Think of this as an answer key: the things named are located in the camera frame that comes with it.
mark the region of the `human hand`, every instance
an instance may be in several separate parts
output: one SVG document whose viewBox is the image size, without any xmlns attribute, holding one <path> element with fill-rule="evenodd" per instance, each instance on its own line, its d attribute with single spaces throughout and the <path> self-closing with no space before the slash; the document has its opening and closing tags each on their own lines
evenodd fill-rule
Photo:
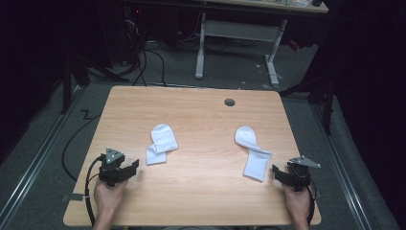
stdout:
<svg viewBox="0 0 406 230">
<path fill-rule="evenodd" d="M 287 210 L 293 220 L 295 230 L 307 230 L 307 215 L 310 207 L 310 194 L 306 188 L 294 192 L 293 188 L 282 184 Z"/>
<path fill-rule="evenodd" d="M 117 183 L 115 187 L 110 187 L 106 183 L 96 181 L 95 199 L 98 205 L 98 216 L 93 229 L 110 229 L 114 215 L 120 206 L 123 192 L 128 180 Z"/>
</svg>

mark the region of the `gray carpet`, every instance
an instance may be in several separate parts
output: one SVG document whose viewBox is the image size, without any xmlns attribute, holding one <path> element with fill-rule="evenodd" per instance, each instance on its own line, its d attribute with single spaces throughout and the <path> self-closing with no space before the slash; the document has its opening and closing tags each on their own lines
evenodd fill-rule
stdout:
<svg viewBox="0 0 406 230">
<path fill-rule="evenodd" d="M 194 78 L 196 47 L 178 46 L 173 49 L 165 45 L 159 46 L 158 43 L 150 43 L 147 47 L 158 47 L 154 52 L 160 54 L 165 61 L 165 81 L 168 85 L 274 91 L 281 91 L 299 83 L 317 50 L 317 47 L 312 47 L 294 52 L 288 47 L 281 46 L 275 59 L 281 85 L 272 87 L 263 62 L 263 55 L 270 47 L 267 43 L 254 44 L 248 48 L 230 44 L 221 52 L 208 51 L 203 80 Z M 218 48 L 221 48 L 221 45 L 210 46 L 213 50 Z M 149 84 L 162 82 L 161 60 L 151 52 L 146 54 L 145 80 Z M 119 72 L 123 68 L 116 66 L 114 71 Z M 137 70 L 127 77 L 134 80 L 138 73 Z M 85 112 L 82 110 L 89 111 L 88 117 L 100 114 L 110 88 L 116 84 L 109 79 L 93 77 L 91 84 L 80 91 L 83 94 L 72 108 L 72 112 L 50 148 L 47 160 L 16 211 L 8 229 L 73 229 L 65 226 L 62 220 L 68 204 L 63 198 L 73 191 L 75 182 L 62 169 L 61 154 L 69 139 L 89 121 L 84 119 Z M 31 121 L 30 128 L 11 156 L 1 166 L 0 207 L 4 207 L 8 202 L 19 179 L 23 177 L 53 124 L 59 118 L 61 97 L 62 91 L 59 86 L 52 99 Z M 318 105 L 309 105 L 303 94 L 283 98 L 283 105 L 299 151 L 322 165 L 321 169 L 311 170 L 312 178 L 320 192 L 317 202 L 322 215 L 322 223 L 311 229 L 358 229 L 348 199 L 334 170 L 329 154 L 330 148 L 325 141 L 326 137 L 314 115 L 314 106 L 317 109 Z M 98 120 L 95 120 L 84 128 L 66 151 L 65 163 L 74 176 L 79 174 L 97 123 Z M 351 141 L 337 102 L 334 104 L 331 131 L 330 138 L 342 156 L 346 172 L 359 194 L 371 229 L 398 229 L 356 146 Z M 280 226 L 280 228 L 292 229 L 291 226 Z"/>
</svg>

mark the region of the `white sock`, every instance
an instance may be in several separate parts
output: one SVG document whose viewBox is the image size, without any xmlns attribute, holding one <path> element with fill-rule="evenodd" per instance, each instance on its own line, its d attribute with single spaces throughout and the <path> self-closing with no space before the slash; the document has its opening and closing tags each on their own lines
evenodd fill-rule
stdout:
<svg viewBox="0 0 406 230">
<path fill-rule="evenodd" d="M 244 175 L 262 182 L 272 153 L 257 146 L 255 132 L 248 126 L 242 126 L 236 131 L 236 143 L 248 149 Z"/>
<path fill-rule="evenodd" d="M 167 162 L 167 151 L 177 150 L 175 136 L 172 129 L 161 124 L 151 131 L 153 144 L 147 148 L 147 165 Z"/>
</svg>

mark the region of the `desk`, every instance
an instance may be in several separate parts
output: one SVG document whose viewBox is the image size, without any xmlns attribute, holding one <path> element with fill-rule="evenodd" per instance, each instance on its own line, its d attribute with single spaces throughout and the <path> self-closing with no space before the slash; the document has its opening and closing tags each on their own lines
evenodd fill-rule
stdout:
<svg viewBox="0 0 406 230">
<path fill-rule="evenodd" d="M 236 104 L 227 106 L 224 101 Z M 147 166 L 151 130 L 169 125 L 179 148 L 166 164 Z M 244 177 L 247 148 L 235 143 L 239 127 L 251 127 L 257 143 L 273 156 L 265 181 Z M 110 147 L 125 154 L 125 167 L 140 159 L 129 180 L 114 224 L 127 226 L 275 225 L 290 224 L 272 164 L 283 168 L 299 156 L 281 98 L 277 92 L 114 87 L 107 99 L 93 141 L 73 191 L 82 194 L 91 162 Z M 98 165 L 92 174 L 98 172 Z M 90 183 L 91 196 L 95 179 Z M 93 209 L 97 214 L 92 198 Z M 316 207 L 312 224 L 320 223 Z M 85 202 L 69 202 L 64 222 L 90 225 Z"/>
<path fill-rule="evenodd" d="M 278 2 L 274 0 L 205 0 L 204 3 L 206 2 L 241 5 L 247 7 L 258 7 L 265 9 L 277 9 L 285 11 L 312 12 L 312 13 L 328 12 L 328 8 L 324 3 L 320 7 L 314 7 L 312 6 L 311 1 L 308 0 L 302 1 L 307 3 L 306 7 L 298 7 L 293 3 L 285 5 L 282 4 L 281 1 Z M 268 69 L 271 84 L 273 86 L 278 86 L 279 81 L 273 61 L 275 54 L 277 53 L 279 44 L 281 42 L 286 23 L 287 20 L 284 19 L 282 20 L 281 25 L 279 27 L 269 27 L 243 23 L 222 22 L 217 20 L 206 20 L 206 13 L 203 13 L 200 26 L 200 46 L 197 54 L 195 77 L 197 79 L 203 78 L 205 36 L 206 35 L 223 36 L 230 38 L 273 42 L 273 46 L 269 52 L 269 55 L 265 55 L 265 63 Z"/>
</svg>

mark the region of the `wire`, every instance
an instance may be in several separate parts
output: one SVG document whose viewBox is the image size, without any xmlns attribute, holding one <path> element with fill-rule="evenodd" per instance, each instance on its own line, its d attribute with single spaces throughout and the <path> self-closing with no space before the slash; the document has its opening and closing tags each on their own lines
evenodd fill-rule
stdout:
<svg viewBox="0 0 406 230">
<path fill-rule="evenodd" d="M 151 52 L 152 54 L 155 54 L 156 56 L 158 56 L 160 59 L 161 59 L 161 61 L 162 61 L 162 76 L 161 76 L 161 80 L 162 80 L 162 83 L 164 84 L 164 86 L 165 87 L 167 87 L 167 84 L 165 83 L 165 63 L 164 63 L 164 59 L 158 54 L 158 53 L 156 53 L 156 52 L 153 52 L 153 51 L 151 51 L 151 50 L 146 50 L 146 51 L 148 51 L 148 52 Z"/>
<path fill-rule="evenodd" d="M 262 43 L 265 43 L 265 42 L 264 42 L 264 41 L 255 40 L 255 41 L 252 41 L 252 42 L 249 43 L 249 44 L 244 44 L 244 43 L 241 43 L 241 42 L 237 42 L 237 40 L 235 39 L 234 41 L 233 41 L 233 40 L 230 41 L 230 43 L 231 43 L 231 44 L 234 44 L 234 45 L 243 46 L 243 47 L 251 47 L 251 46 L 256 45 L 257 43 L 262 44 Z"/>
<path fill-rule="evenodd" d="M 162 86 L 163 84 L 161 82 L 147 82 L 147 85 L 157 85 L 157 86 Z M 204 88 L 202 86 L 196 86 L 196 85 L 186 85 L 186 84 L 171 84 L 167 83 L 167 86 L 170 87 L 180 87 L 180 88 Z"/>
<path fill-rule="evenodd" d="M 90 179 L 89 179 L 89 182 L 93 179 L 93 178 L 95 178 L 96 176 L 98 176 L 99 174 L 97 173 L 97 174 L 94 174 L 92 177 L 90 177 Z"/>
<path fill-rule="evenodd" d="M 146 83 L 146 80 L 144 79 L 144 76 L 143 76 L 143 73 L 144 73 L 144 71 L 146 70 L 146 67 L 147 67 L 147 55 L 146 55 L 146 50 L 143 50 L 143 54 L 144 54 L 144 67 L 143 67 L 143 69 L 140 71 L 140 74 L 137 76 L 137 78 L 135 79 L 135 81 L 132 83 L 132 86 L 134 86 L 136 83 L 137 83 L 137 81 L 138 81 L 138 79 L 141 77 L 141 79 L 143 80 L 143 82 L 144 82 L 144 86 L 147 86 L 147 83 Z"/>
<path fill-rule="evenodd" d="M 98 161 L 102 161 L 102 157 L 101 157 L 101 156 L 99 156 L 98 158 L 96 158 L 96 159 L 92 162 L 92 164 L 90 165 L 89 171 L 87 171 L 87 175 L 86 175 L 86 182 L 85 182 L 85 184 L 84 184 L 84 197 L 85 197 L 85 200 L 86 200 L 86 208 L 87 208 L 87 213 L 89 214 L 90 221 L 92 222 L 92 226 L 95 225 L 96 219 L 95 219 L 95 215 L 93 214 L 92 203 L 90 202 L 90 196 L 89 196 L 89 182 L 90 182 L 90 179 L 89 179 L 89 177 L 90 177 L 90 172 L 92 172 L 93 167 L 95 166 L 95 164 L 96 164 Z"/>
<path fill-rule="evenodd" d="M 193 32 L 187 38 L 179 40 L 178 42 L 189 41 L 189 40 L 193 40 L 193 39 L 196 39 L 196 38 L 200 37 L 200 35 L 198 35 L 196 37 L 192 37 L 197 31 L 197 27 L 199 26 L 199 22 L 200 22 L 200 17 L 201 17 L 201 12 L 197 16 L 196 25 L 194 26 Z"/>
<path fill-rule="evenodd" d="M 298 172 L 296 172 L 295 170 L 293 170 L 293 172 L 297 175 L 297 178 L 301 181 L 301 183 L 303 184 L 303 186 L 304 186 L 304 187 L 307 189 L 307 191 L 308 191 L 308 195 L 309 195 L 309 199 L 310 199 L 310 207 L 308 208 L 307 224 L 308 224 L 308 226 L 310 226 L 310 222 L 311 222 L 311 220 L 313 219 L 313 215 L 314 215 L 314 208 L 315 208 L 315 201 L 316 201 L 315 196 L 316 196 L 316 195 L 313 195 L 313 193 L 311 192 L 309 186 L 306 186 L 306 183 L 302 180 L 302 178 L 301 178 L 301 176 L 298 174 Z"/>
<path fill-rule="evenodd" d="M 66 154 L 66 150 L 68 149 L 69 145 L 71 144 L 71 142 L 75 139 L 75 137 L 87 126 L 89 125 L 91 122 L 95 121 L 96 119 L 100 118 L 101 114 L 97 115 L 96 117 L 92 118 L 91 120 L 89 120 L 86 124 L 84 124 L 80 129 L 78 129 L 75 134 L 69 139 L 69 141 L 66 143 L 65 147 L 63 148 L 63 152 L 62 152 L 62 167 L 63 170 L 65 170 L 65 172 L 69 175 L 69 177 L 71 177 L 74 181 L 78 181 L 78 179 L 76 177 L 74 177 L 66 168 L 65 165 L 65 154 Z"/>
<path fill-rule="evenodd" d="M 211 49 L 205 45 L 205 49 L 207 49 L 208 51 L 220 52 L 220 51 L 223 51 L 224 49 L 226 49 L 229 46 L 229 44 L 230 44 L 230 39 L 227 38 L 226 44 L 222 48 L 215 50 L 215 49 Z"/>
<path fill-rule="evenodd" d="M 119 77 L 125 76 L 125 75 L 130 74 L 131 72 L 135 71 L 136 69 L 138 69 L 138 67 L 140 67 L 140 59 L 138 57 L 135 57 L 135 60 L 134 60 L 133 64 L 131 65 L 131 67 L 129 67 L 128 69 L 126 69 L 126 70 L 124 70 L 124 71 L 122 71 L 120 73 L 117 73 L 115 75 L 117 75 Z M 105 78 L 106 77 L 106 75 L 97 74 L 97 73 L 93 72 L 90 69 L 87 69 L 87 73 L 89 75 L 92 75 L 92 76 L 97 77 L 97 78 Z"/>
<path fill-rule="evenodd" d="M 137 27 L 137 25 L 135 25 L 134 22 L 132 22 L 131 20 L 128 20 L 128 19 L 126 19 L 125 22 L 129 23 L 129 24 L 132 26 L 130 33 L 132 34 L 132 32 L 133 32 L 134 29 L 135 29 L 135 34 L 138 35 L 138 27 Z"/>
<path fill-rule="evenodd" d="M 193 45 L 185 45 L 184 43 L 189 43 L 189 42 L 191 42 L 192 40 L 195 40 L 195 39 L 198 39 L 198 38 L 199 38 L 199 36 L 194 37 L 194 38 L 191 38 L 191 39 L 189 39 L 189 40 L 187 40 L 187 41 L 178 42 L 178 44 L 179 44 L 180 46 L 182 46 L 182 47 L 194 48 L 194 47 L 196 47 L 196 46 L 198 46 L 198 45 L 200 44 L 199 41 L 194 42 Z"/>
<path fill-rule="evenodd" d="M 313 187 L 314 187 L 313 197 L 314 197 L 314 200 L 316 200 L 317 199 L 317 194 L 319 193 L 319 191 L 317 191 L 316 183 L 314 183 L 312 178 L 310 178 L 310 182 L 311 182 L 310 185 L 313 185 Z"/>
</svg>

